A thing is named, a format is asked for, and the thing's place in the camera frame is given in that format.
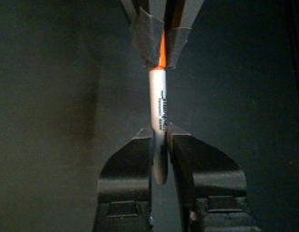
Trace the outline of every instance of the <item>sharpie marker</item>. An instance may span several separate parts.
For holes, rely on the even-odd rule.
[[[159,66],[149,70],[151,124],[153,129],[153,174],[159,184],[164,184],[168,174],[167,130],[167,91],[165,91],[165,47],[161,40]]]

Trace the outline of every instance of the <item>white marker barrel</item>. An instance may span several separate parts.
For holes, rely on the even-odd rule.
[[[165,70],[149,71],[151,123],[153,129],[153,173],[159,184],[168,174],[168,152],[165,146],[167,100]]]

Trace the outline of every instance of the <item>dark gray backdrop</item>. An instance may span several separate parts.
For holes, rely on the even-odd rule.
[[[264,231],[299,232],[282,0],[206,1],[168,72],[168,112],[242,165]],[[0,232],[91,231],[100,169],[148,124],[148,74],[120,1],[0,1]],[[180,231],[173,191],[155,197],[156,231]]]

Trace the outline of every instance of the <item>metal jaw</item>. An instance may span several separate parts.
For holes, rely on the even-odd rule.
[[[184,232],[262,231],[247,202],[240,166],[173,124],[167,142],[175,169]],[[152,129],[112,155],[97,182],[93,232],[153,231],[149,170]]]

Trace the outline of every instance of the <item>marker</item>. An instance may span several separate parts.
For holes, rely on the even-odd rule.
[[[165,91],[165,47],[161,40],[159,66],[149,70],[151,124],[153,129],[153,174],[159,184],[164,184],[168,174],[167,130],[167,91]]]

